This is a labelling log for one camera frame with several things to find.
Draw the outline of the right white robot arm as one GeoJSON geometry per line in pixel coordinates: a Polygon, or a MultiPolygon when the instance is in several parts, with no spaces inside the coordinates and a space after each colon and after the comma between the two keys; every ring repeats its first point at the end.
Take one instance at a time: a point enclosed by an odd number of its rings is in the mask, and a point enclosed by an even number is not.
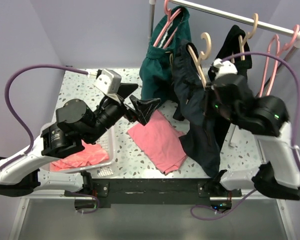
{"type": "Polygon", "coordinates": [[[255,98],[245,77],[226,74],[205,89],[206,119],[222,117],[252,133],[266,163],[247,170],[221,170],[208,189],[225,196],[235,189],[255,189],[268,198],[300,200],[300,170],[292,156],[289,114],[275,96],[255,98]]]}

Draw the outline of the dark navy shorts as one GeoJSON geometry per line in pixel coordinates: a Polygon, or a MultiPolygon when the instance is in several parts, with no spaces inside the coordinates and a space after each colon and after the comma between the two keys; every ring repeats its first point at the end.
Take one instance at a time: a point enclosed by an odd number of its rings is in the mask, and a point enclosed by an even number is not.
{"type": "Polygon", "coordinates": [[[189,131],[179,140],[186,155],[214,178],[219,173],[220,148],[215,139],[214,120],[204,116],[205,90],[188,47],[198,55],[193,43],[187,39],[181,40],[172,71],[179,114],[189,121],[189,131]]]}

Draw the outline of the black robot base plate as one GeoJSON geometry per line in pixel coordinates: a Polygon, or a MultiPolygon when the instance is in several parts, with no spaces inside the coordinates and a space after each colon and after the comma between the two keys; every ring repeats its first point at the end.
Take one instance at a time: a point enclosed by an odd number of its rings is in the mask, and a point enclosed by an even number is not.
{"type": "Polygon", "coordinates": [[[240,197],[240,190],[227,192],[220,187],[210,189],[207,178],[95,178],[82,190],[65,192],[66,197],[95,196],[100,208],[112,204],[136,205],[201,205],[211,198],[240,197]]]}

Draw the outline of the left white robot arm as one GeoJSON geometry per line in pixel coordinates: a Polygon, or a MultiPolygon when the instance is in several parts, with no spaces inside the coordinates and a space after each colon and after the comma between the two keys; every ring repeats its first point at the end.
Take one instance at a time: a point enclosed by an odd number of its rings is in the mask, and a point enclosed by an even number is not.
{"type": "Polygon", "coordinates": [[[43,169],[96,144],[121,118],[146,125],[157,109],[159,98],[141,100],[132,95],[136,83],[122,83],[113,97],[103,96],[92,110],[83,100],[72,99],[56,110],[56,122],[43,129],[30,149],[9,158],[0,157],[0,195],[22,197],[39,190],[64,190],[70,196],[91,195],[91,174],[62,173],[43,169]]]}

